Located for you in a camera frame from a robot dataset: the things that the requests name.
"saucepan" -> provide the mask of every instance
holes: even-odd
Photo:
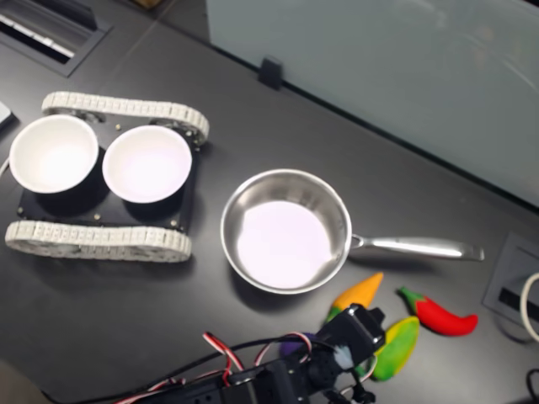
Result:
[[[358,249],[484,259],[482,248],[463,242],[352,234],[350,215],[333,188],[310,173],[290,169],[261,173],[240,185],[223,211],[221,242],[242,278],[282,295],[325,284]]]

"black cable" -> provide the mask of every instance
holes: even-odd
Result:
[[[257,345],[265,345],[266,343],[272,343],[272,342],[275,342],[275,341],[295,342],[298,339],[300,339],[300,338],[299,337],[292,337],[292,336],[285,337],[285,338],[257,339],[255,341],[249,341],[248,343],[240,343],[238,345],[234,345],[233,347],[230,347],[230,349],[232,351],[239,351],[241,349],[256,347]],[[312,343],[315,343],[315,344],[320,345],[320,346],[325,347],[325,348],[331,348],[331,349],[334,348],[331,345],[329,345],[328,343],[325,343],[325,342],[322,342],[322,341],[313,340]],[[154,381],[151,381],[151,382],[145,384],[142,387],[137,387],[136,389],[133,389],[133,390],[123,391],[121,393],[117,393],[117,394],[114,394],[112,396],[95,397],[95,398],[90,398],[90,399],[82,400],[82,401],[64,402],[64,401],[55,400],[54,398],[49,396],[44,391],[41,391],[41,394],[43,394],[43,396],[45,396],[45,398],[47,400],[49,400],[50,402],[52,402],[53,404],[94,404],[96,402],[102,402],[102,401],[121,400],[122,398],[127,398],[127,397],[130,397],[130,396],[134,396],[136,394],[147,392],[147,390],[149,388],[156,385],[157,383],[159,383],[159,382],[161,382],[161,381],[163,381],[165,379],[174,377],[175,375],[179,375],[180,373],[184,373],[184,372],[186,372],[188,370],[191,370],[191,369],[193,369],[193,368],[195,368],[197,366],[200,366],[201,364],[204,364],[204,363],[206,363],[206,362],[208,362],[208,361],[210,361],[212,359],[218,358],[219,356],[221,356],[221,353],[219,353],[219,352],[211,353],[209,355],[206,355],[203,358],[200,358],[200,359],[197,359],[197,360],[191,362],[190,364],[187,364],[185,366],[177,368],[176,370],[173,370],[172,372],[168,373],[167,375],[159,377],[158,379],[155,379]]]
[[[539,373],[539,369],[532,369],[529,370],[528,373],[526,373],[526,387],[528,388],[528,391],[530,392],[531,399],[533,402],[539,404],[539,397],[537,397],[536,391],[533,389],[533,384],[531,383],[531,377],[534,373]]]

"table surface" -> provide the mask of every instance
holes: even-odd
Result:
[[[395,294],[403,284],[456,313],[475,312],[480,321],[463,338],[422,328],[397,377],[367,382],[379,402],[513,403],[527,397],[524,376],[537,366],[539,345],[509,339],[500,327],[518,336],[523,329],[500,323],[481,300],[509,232],[539,242],[536,215],[295,93],[261,85],[251,71],[134,8],[93,4],[114,28],[70,78],[0,45],[0,98],[20,119],[1,134],[0,160],[20,129],[40,117],[40,103],[52,91],[188,104],[211,122],[189,232],[194,256],[180,264],[86,262],[1,245],[0,357],[62,401],[115,393],[208,354],[200,337],[206,330],[230,344],[317,330],[340,292],[383,271],[373,305],[385,311],[386,325],[407,315]],[[99,140],[102,146],[110,141]],[[331,183],[359,234],[474,242],[485,248],[486,260],[349,260],[311,293],[257,291],[227,264],[219,220],[242,181],[278,167]],[[0,228],[16,220],[21,192],[11,174],[2,177]]]

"bowl rim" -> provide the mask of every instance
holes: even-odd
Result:
[[[109,165],[110,165],[111,156],[113,155],[115,150],[123,142],[128,140],[130,137],[135,136],[138,132],[141,132],[143,130],[148,130],[148,129],[152,129],[152,130],[154,130],[156,132],[161,132],[163,135],[166,135],[166,136],[168,136],[170,138],[174,138],[175,141],[177,141],[179,144],[181,144],[182,146],[185,147],[185,149],[189,153],[189,171],[187,173],[187,177],[185,178],[185,180],[182,183],[180,183],[177,187],[172,187],[172,189],[173,189],[172,192],[164,193],[163,196],[160,196],[157,199],[156,198],[140,198],[140,199],[138,199],[138,198],[133,198],[131,195],[128,195],[128,194],[125,194],[125,193],[119,191],[115,187],[114,180],[111,179],[110,174],[109,174]],[[189,143],[187,143],[187,141],[178,132],[176,132],[175,130],[166,128],[164,126],[159,126],[159,125],[141,125],[141,126],[137,126],[135,128],[131,128],[131,129],[127,130],[125,133],[118,136],[110,144],[109,148],[107,149],[106,153],[104,154],[103,166],[102,166],[103,178],[104,178],[105,183],[107,184],[107,187],[109,187],[110,191],[112,191],[115,195],[122,198],[123,200],[125,200],[127,202],[131,202],[133,204],[152,204],[152,203],[155,203],[155,202],[158,202],[160,200],[168,198],[169,196],[176,193],[180,188],[182,188],[184,186],[184,184],[187,182],[187,179],[189,178],[189,175],[190,175],[192,169],[193,169],[193,153],[191,151],[191,148],[189,147]]]
[[[226,238],[225,238],[225,222],[226,222],[226,219],[228,217],[228,212],[230,211],[230,209],[234,205],[237,198],[239,198],[243,194],[243,192],[246,189],[249,188],[249,186],[252,183],[255,183],[256,181],[260,180],[261,178],[269,177],[269,176],[276,175],[276,174],[283,174],[283,173],[284,174],[294,174],[294,175],[297,175],[299,177],[307,178],[307,179],[317,183],[325,191],[327,191],[332,196],[335,203],[343,211],[344,221],[345,221],[345,231],[346,231],[346,235],[347,235],[347,237],[346,237],[346,239],[344,241],[344,245],[343,245],[343,250],[342,250],[343,253],[339,257],[339,261],[337,263],[335,263],[334,269],[331,271],[331,273],[326,275],[323,279],[320,279],[315,284],[311,284],[309,286],[305,286],[305,287],[301,287],[301,288],[290,289],[290,290],[280,289],[280,288],[275,288],[275,287],[272,287],[272,286],[268,286],[266,284],[263,284],[261,282],[258,282],[256,280],[254,280],[254,279],[249,278],[244,273],[243,269],[241,269],[237,265],[237,263],[232,259],[231,254],[228,252],[227,244],[225,243],[225,240],[226,240]],[[350,219],[350,214],[349,214],[348,210],[346,209],[346,205],[344,204],[343,200],[340,198],[339,194],[337,194],[337,192],[331,187],[331,185],[326,183],[324,180],[317,177],[316,175],[307,173],[307,172],[302,171],[302,170],[296,170],[296,169],[291,169],[291,168],[277,168],[277,169],[274,169],[274,170],[269,170],[269,171],[265,171],[265,172],[260,173],[260,174],[256,174],[256,175],[252,176],[251,178],[247,179],[246,181],[244,181],[239,187],[237,187],[237,189],[233,192],[231,197],[228,199],[227,204],[225,205],[225,208],[224,208],[224,210],[222,212],[220,233],[221,233],[221,246],[222,246],[222,249],[225,252],[225,255],[227,256],[228,262],[230,263],[230,265],[232,266],[234,271],[236,271],[236,273],[240,277],[245,279],[252,286],[255,286],[255,287],[257,287],[257,288],[259,288],[261,290],[264,290],[266,292],[275,293],[277,295],[299,295],[300,293],[306,293],[306,292],[309,292],[311,290],[315,290],[316,288],[319,288],[323,284],[326,284],[329,280],[331,280],[338,273],[338,271],[340,271],[340,269],[342,268],[344,262],[346,261],[346,258],[348,257],[348,252],[350,251],[350,246],[351,246],[351,243],[352,243],[352,221]]]
[[[86,173],[84,176],[81,176],[77,182],[73,182],[69,186],[64,186],[58,189],[50,190],[50,189],[41,189],[40,187],[34,187],[31,184],[29,184],[24,176],[22,176],[19,172],[19,169],[17,168],[18,159],[15,157],[15,151],[17,147],[19,147],[19,143],[21,140],[36,126],[42,124],[44,121],[49,120],[64,120],[64,121],[71,121],[72,123],[77,123],[77,125],[80,125],[83,127],[84,131],[88,134],[88,138],[90,139],[92,145],[91,145],[91,152],[92,155],[92,164],[88,165],[88,169],[86,170]],[[95,134],[95,131],[92,129],[92,127],[85,122],[84,120],[81,120],[80,118],[76,116],[71,115],[64,115],[64,114],[54,114],[54,115],[48,115],[41,118],[38,118],[37,120],[34,120],[30,124],[26,125],[15,137],[13,140],[13,143],[11,144],[11,147],[9,148],[9,168],[11,170],[11,174],[15,178],[15,180],[24,188],[31,192],[35,192],[37,194],[58,194],[60,192],[67,191],[69,189],[72,189],[79,185],[84,179],[92,172],[93,168],[95,167],[95,163],[98,161],[99,157],[99,143],[97,135]]]

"toy pepper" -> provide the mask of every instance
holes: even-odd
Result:
[[[378,290],[378,286],[380,286],[383,276],[383,273],[379,272],[343,292],[331,305],[326,322],[329,322],[352,303],[362,305],[365,308],[368,307]]]
[[[449,336],[466,335],[472,332],[478,324],[478,316],[475,314],[466,317],[455,316],[427,296],[415,293],[405,287],[398,291],[404,296],[421,323],[432,331]]]
[[[406,364],[414,351],[419,335],[419,319],[410,316],[393,324],[386,331],[386,343],[375,352],[376,366],[372,377],[378,381],[391,379]],[[363,375],[365,371],[358,366],[355,371]]]

